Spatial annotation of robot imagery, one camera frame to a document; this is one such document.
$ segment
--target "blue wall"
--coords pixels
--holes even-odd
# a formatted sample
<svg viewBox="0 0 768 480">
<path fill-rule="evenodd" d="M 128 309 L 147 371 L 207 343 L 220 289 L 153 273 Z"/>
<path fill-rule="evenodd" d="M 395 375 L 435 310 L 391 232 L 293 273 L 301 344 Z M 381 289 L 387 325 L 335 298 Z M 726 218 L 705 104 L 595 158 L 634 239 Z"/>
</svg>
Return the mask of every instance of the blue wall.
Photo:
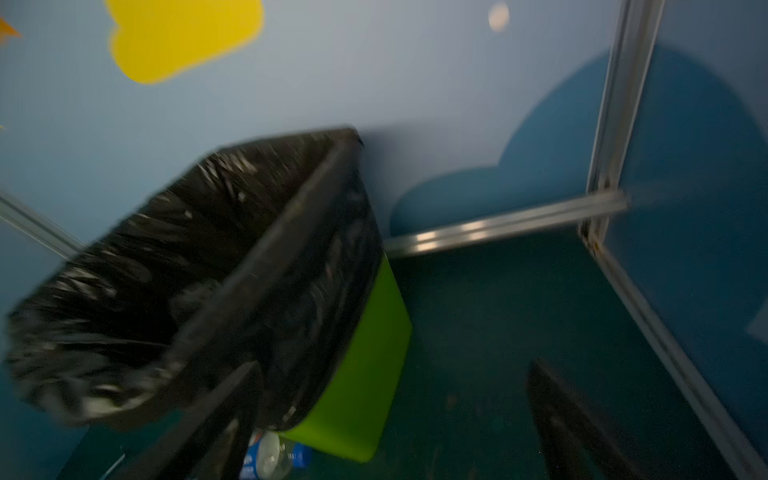
<svg viewBox="0 0 768 480">
<path fill-rule="evenodd" d="M 768 458 L 765 2 L 667 2 L 607 246 Z"/>
<path fill-rule="evenodd" d="M 263 0 L 256 41 L 142 85 L 102 2 L 5 2 L 0 188 L 90 243 L 218 145 L 353 124 L 385 235 L 581 194 L 618 2 L 508 0 L 500 33 L 494 3 Z"/>
<path fill-rule="evenodd" d="M 0 220 L 0 358 L 8 352 L 5 315 L 42 280 L 61 258 Z M 0 369 L 0 467 L 2 478 L 50 480 L 64 466 L 85 429 L 66 429 L 21 403 L 6 368 Z"/>
</svg>

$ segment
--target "plastic bottle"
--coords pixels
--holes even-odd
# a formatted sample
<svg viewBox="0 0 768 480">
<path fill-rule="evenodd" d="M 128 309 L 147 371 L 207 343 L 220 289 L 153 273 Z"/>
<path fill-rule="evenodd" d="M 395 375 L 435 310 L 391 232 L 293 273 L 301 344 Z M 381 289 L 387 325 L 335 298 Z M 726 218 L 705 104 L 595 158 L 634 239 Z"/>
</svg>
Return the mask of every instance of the plastic bottle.
<svg viewBox="0 0 768 480">
<path fill-rule="evenodd" d="M 293 467 L 307 467 L 311 458 L 312 449 L 306 445 L 266 432 L 248 448 L 240 480 L 282 480 Z"/>
</svg>

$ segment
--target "black garbage bag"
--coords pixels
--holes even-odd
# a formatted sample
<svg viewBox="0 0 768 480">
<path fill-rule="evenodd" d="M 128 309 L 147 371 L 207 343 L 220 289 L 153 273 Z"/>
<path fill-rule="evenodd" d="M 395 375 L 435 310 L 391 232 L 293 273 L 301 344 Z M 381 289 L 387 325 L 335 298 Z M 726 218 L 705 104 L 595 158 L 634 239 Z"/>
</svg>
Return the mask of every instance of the black garbage bag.
<svg viewBox="0 0 768 480">
<path fill-rule="evenodd" d="M 258 361 L 257 425 L 297 425 L 343 358 L 382 256 L 352 129 L 223 148 L 8 318 L 21 396 L 132 428 Z"/>
</svg>

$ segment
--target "metal bar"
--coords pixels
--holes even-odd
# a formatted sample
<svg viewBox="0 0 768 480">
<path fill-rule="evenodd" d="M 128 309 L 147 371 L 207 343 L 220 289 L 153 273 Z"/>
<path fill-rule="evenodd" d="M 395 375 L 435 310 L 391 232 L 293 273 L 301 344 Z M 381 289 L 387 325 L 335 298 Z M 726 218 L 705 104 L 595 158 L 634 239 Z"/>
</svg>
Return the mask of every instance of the metal bar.
<svg viewBox="0 0 768 480">
<path fill-rule="evenodd" d="M 120 455 L 120 458 L 115 460 L 115 462 L 112 464 L 112 466 L 106 472 L 104 472 L 104 474 L 101 477 L 99 477 L 98 480 L 107 480 L 107 478 L 109 478 L 109 475 L 112 475 L 112 472 L 114 472 L 114 470 L 117 467 L 122 465 L 123 462 L 125 462 L 125 452 L 123 452 L 123 455 Z"/>
<path fill-rule="evenodd" d="M 643 93 L 664 0 L 624 0 L 603 90 L 594 137 L 587 193 L 618 188 L 637 107 Z M 602 241 L 608 217 L 596 217 L 580 226 Z"/>
<path fill-rule="evenodd" d="M 626 197 L 614 190 L 390 238 L 384 241 L 384 250 L 391 258 L 410 257 L 577 223 L 585 218 L 612 214 L 626 208 Z"/>
<path fill-rule="evenodd" d="M 258 362 L 244 363 L 115 480 L 190 478 L 194 470 L 200 478 L 239 478 L 263 384 Z"/>
<path fill-rule="evenodd" d="M 592 480 L 584 453 L 613 480 L 675 478 L 632 432 L 589 399 L 543 359 L 528 370 L 525 392 L 551 480 Z"/>
<path fill-rule="evenodd" d="M 83 243 L 71 237 L 50 220 L 2 191 L 0 191 L 0 219 L 65 259 L 73 257 L 85 247 Z"/>
<path fill-rule="evenodd" d="M 602 243 L 588 244 L 588 250 L 736 477 L 740 480 L 768 478 L 768 467 L 763 458 L 728 414 L 694 363 L 664 326 L 661 318 L 632 283 L 627 272 Z"/>
</svg>

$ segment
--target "trash can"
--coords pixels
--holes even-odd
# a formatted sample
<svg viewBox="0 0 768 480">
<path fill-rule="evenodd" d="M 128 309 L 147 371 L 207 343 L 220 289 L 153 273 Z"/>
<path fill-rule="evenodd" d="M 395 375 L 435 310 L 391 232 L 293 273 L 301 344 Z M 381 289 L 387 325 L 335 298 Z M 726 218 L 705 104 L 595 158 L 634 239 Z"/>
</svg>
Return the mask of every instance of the trash can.
<svg viewBox="0 0 768 480">
<path fill-rule="evenodd" d="M 22 398 L 119 429 L 256 360 L 257 425 L 364 462 L 410 322 L 351 129 L 219 149 L 70 259 L 8 317 Z"/>
</svg>

